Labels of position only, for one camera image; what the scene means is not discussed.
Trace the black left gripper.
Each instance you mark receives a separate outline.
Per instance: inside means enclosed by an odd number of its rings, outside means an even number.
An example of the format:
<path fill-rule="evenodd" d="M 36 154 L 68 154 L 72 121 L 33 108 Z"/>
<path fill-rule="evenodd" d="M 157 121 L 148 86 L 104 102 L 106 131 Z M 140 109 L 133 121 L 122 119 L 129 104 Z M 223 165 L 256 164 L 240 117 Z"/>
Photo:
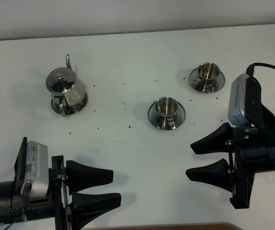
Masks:
<path fill-rule="evenodd" d="M 54 218 L 57 230 L 81 230 L 92 220 L 121 205 L 119 193 L 89 195 L 72 194 L 72 223 L 68 219 L 63 156 L 52 157 L 49 172 L 48 201 L 31 205 L 27 209 L 28 220 Z M 87 189 L 113 182 L 113 171 L 66 161 L 67 186 L 69 189 Z"/>

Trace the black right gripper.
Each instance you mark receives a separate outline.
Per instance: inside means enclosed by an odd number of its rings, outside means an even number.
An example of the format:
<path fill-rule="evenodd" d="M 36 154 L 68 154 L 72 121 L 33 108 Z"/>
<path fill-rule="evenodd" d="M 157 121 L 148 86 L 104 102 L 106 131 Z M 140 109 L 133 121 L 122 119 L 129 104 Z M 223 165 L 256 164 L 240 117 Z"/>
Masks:
<path fill-rule="evenodd" d="M 221 159 L 210 165 L 186 170 L 191 181 L 210 184 L 232 193 L 230 202 L 235 209 L 250 207 L 256 173 L 275 171 L 275 140 L 267 141 L 255 127 L 242 130 L 223 123 L 217 130 L 191 144 L 195 154 L 228 152 L 229 163 Z"/>

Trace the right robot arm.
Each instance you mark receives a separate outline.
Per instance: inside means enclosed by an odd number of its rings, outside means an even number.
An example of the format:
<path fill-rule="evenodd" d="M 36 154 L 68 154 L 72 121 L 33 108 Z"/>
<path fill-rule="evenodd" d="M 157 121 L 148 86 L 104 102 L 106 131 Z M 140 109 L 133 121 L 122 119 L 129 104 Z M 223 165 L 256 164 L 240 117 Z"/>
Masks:
<path fill-rule="evenodd" d="M 256 127 L 236 128 L 224 123 L 191 148 L 195 154 L 228 153 L 228 160 L 188 169 L 186 175 L 191 181 L 231 192 L 235 209 L 249 208 L 256 173 L 275 171 L 275 141 L 270 145 Z"/>

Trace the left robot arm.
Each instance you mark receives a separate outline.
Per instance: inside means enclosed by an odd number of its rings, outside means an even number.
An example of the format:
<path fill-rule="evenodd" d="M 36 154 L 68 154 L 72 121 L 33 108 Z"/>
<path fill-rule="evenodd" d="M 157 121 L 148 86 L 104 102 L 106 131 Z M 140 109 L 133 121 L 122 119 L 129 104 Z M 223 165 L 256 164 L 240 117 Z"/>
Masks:
<path fill-rule="evenodd" d="M 54 218 L 57 230 L 80 230 L 97 217 L 121 205 L 119 193 L 82 194 L 86 188 L 109 184 L 113 171 L 93 168 L 75 161 L 52 157 L 48 169 L 48 192 L 42 198 L 30 198 L 16 190 L 18 181 L 0 182 L 0 225 Z"/>

